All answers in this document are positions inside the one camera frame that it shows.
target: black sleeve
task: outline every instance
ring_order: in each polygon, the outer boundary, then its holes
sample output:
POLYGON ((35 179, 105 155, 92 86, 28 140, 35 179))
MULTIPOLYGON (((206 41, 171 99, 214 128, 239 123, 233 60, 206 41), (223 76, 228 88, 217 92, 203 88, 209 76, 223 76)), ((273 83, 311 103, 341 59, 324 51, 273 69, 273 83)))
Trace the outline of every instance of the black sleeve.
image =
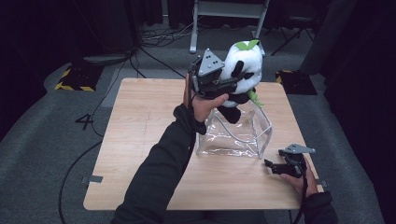
POLYGON ((166 207, 190 158, 189 110, 179 105, 174 116, 176 121, 166 128, 134 175, 111 223, 163 222, 166 207))
POLYGON ((333 224, 338 223, 337 214, 332 207, 332 195, 329 191, 316 193, 309 196, 305 201, 305 223, 333 224))

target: stuffed toy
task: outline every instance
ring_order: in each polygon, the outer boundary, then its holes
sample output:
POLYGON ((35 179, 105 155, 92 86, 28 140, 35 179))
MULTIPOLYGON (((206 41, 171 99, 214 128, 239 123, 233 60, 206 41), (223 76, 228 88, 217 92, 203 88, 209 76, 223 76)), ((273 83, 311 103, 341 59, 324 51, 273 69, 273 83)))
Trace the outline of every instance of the stuffed toy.
POLYGON ((236 90, 229 93, 228 101, 218 107, 218 111, 230 123, 236 123, 241 117, 238 105, 252 100, 256 105, 262 106, 254 89, 262 80, 262 53, 258 44, 257 39, 235 43, 230 47, 224 61, 219 79, 239 79, 236 90))

